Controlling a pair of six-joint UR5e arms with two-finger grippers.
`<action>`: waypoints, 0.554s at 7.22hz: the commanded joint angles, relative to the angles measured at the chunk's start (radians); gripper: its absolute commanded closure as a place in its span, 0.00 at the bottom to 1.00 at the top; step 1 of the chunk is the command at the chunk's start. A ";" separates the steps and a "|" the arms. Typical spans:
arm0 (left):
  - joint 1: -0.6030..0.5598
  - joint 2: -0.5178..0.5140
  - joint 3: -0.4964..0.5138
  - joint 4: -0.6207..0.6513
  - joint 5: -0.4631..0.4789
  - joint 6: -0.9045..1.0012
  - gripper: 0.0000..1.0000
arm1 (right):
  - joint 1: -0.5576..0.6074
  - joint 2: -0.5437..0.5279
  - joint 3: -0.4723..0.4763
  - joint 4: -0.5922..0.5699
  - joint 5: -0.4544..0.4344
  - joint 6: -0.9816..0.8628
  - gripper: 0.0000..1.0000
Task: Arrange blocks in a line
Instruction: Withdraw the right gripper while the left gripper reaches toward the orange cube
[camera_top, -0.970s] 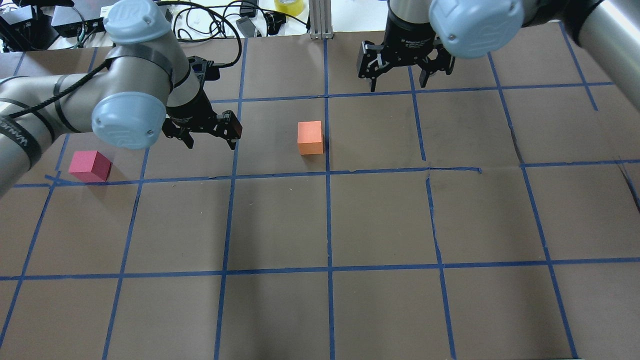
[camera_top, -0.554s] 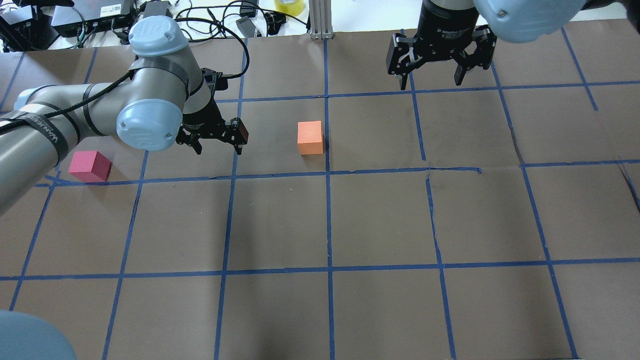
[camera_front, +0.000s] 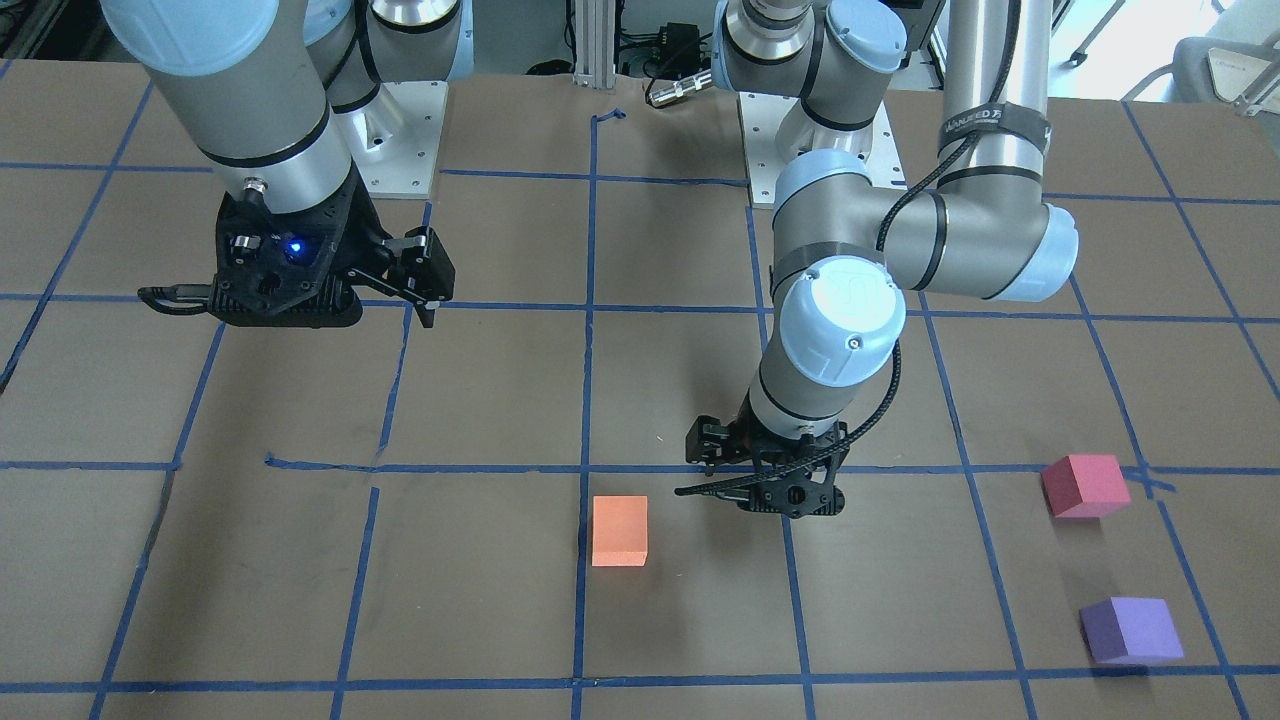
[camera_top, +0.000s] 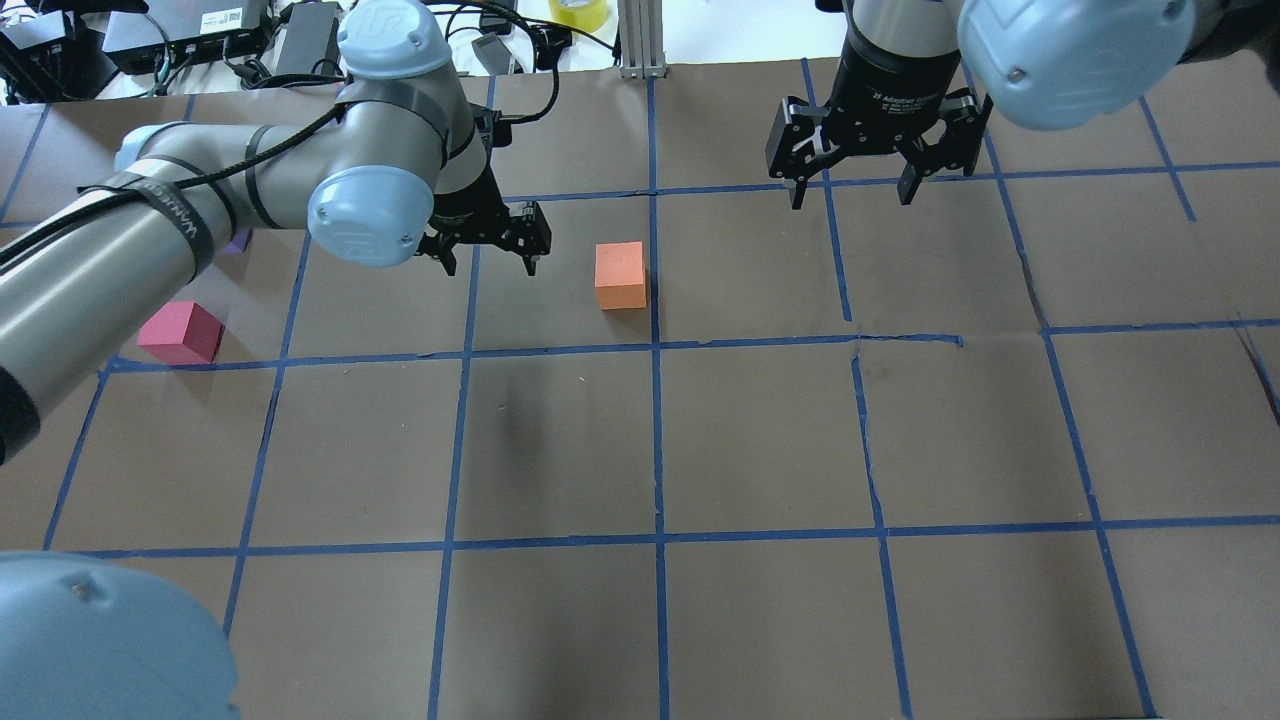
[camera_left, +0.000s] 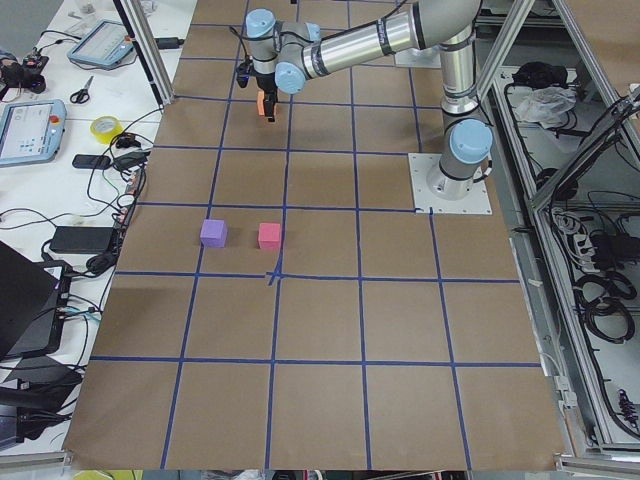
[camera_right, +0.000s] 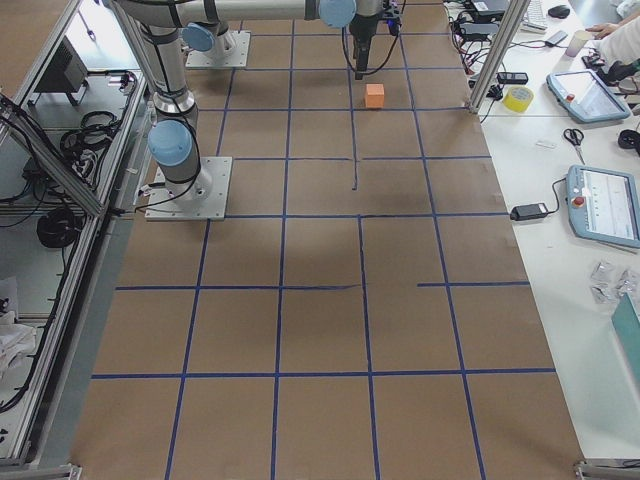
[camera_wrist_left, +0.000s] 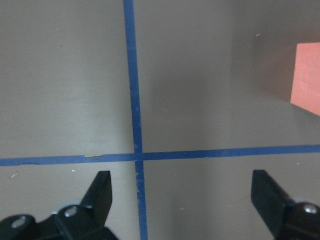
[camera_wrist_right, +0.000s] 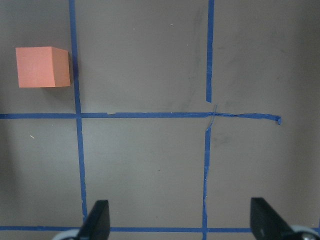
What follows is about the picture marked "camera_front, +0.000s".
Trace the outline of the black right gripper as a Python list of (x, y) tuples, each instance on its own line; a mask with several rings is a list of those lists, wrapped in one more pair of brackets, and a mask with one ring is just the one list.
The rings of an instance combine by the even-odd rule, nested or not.
[(349, 327), (362, 315), (364, 284), (413, 306), (433, 328), (454, 297), (454, 264), (426, 225), (390, 237), (352, 167), (320, 204), (294, 213), (268, 209), (268, 187), (248, 178), (228, 193), (215, 227), (218, 272), (207, 309), (229, 325)]

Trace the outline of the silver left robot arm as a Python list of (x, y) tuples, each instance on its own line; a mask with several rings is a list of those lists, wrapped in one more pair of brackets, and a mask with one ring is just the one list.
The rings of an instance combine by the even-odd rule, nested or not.
[(908, 31), (882, 1), (721, 1), (713, 83), (794, 97), (795, 128), (827, 131), (773, 191), (773, 331), (737, 416), (698, 418), (686, 459), (708, 475), (677, 488), (749, 512), (844, 509), (849, 450), (887, 414), (902, 373), (908, 291), (1039, 302), (1073, 273), (1079, 236), (1043, 200), (1050, 1), (954, 1), (937, 164), (906, 190), (878, 187), (854, 136), (876, 119)]

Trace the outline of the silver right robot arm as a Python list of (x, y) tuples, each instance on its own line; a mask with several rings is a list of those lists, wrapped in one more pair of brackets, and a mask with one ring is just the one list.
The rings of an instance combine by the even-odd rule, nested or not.
[(471, 3), (101, 9), (227, 190), (212, 281), (143, 287), (143, 304), (238, 327), (342, 328), (361, 318), (364, 286), (433, 325), (453, 297), (454, 265), (435, 231), (396, 237), (381, 227), (365, 172), (420, 159), (422, 136), (389, 87), (471, 72)]

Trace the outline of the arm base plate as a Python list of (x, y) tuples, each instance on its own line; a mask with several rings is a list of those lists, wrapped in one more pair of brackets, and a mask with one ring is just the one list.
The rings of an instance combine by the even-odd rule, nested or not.
[[(739, 94), (742, 150), (754, 209), (774, 206), (774, 186), (780, 173), (801, 151), (809, 149), (808, 141), (800, 135), (790, 135), (783, 141), (780, 132), (796, 105), (795, 97)], [(865, 163), (874, 187), (908, 187), (884, 104), (877, 109), (870, 126), (854, 132), (851, 140), (840, 141), (838, 146)]]
[(387, 83), (335, 117), (372, 197), (431, 197), (448, 95), (445, 81)]

